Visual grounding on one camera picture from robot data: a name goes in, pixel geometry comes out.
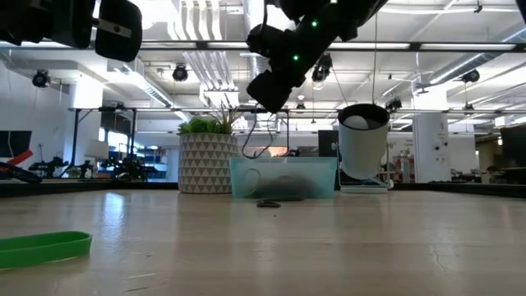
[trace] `clear plastic container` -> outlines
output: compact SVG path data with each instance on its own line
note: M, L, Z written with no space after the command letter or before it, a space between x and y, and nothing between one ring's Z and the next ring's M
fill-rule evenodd
M335 157L230 159L236 198L333 198Z

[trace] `wooden table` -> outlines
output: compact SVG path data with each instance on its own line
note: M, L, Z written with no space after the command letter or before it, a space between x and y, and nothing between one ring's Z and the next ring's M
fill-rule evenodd
M80 230L90 257L0 271L0 294L525 295L526 202L439 192L258 209L170 191L0 200L0 237Z

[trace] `red object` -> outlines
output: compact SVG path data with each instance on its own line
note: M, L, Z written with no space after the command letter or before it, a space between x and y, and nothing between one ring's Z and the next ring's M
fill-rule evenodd
M17 157L10 159L9 161L7 161L7 163L10 165L18 165L24 162L24 160L30 158L31 156L33 156L33 152L31 152L31 150L28 149L26 152L20 153Z

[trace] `green rubber band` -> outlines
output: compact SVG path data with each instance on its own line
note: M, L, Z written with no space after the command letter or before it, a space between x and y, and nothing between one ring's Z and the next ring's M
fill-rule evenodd
M35 266L90 253L91 234L66 231L0 239L0 269Z

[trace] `geometric pattern pot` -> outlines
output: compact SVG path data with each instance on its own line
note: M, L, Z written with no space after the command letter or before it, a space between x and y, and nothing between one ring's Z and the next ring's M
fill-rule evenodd
M179 191L230 193L228 162L238 156L235 136L210 133L181 135L179 140Z

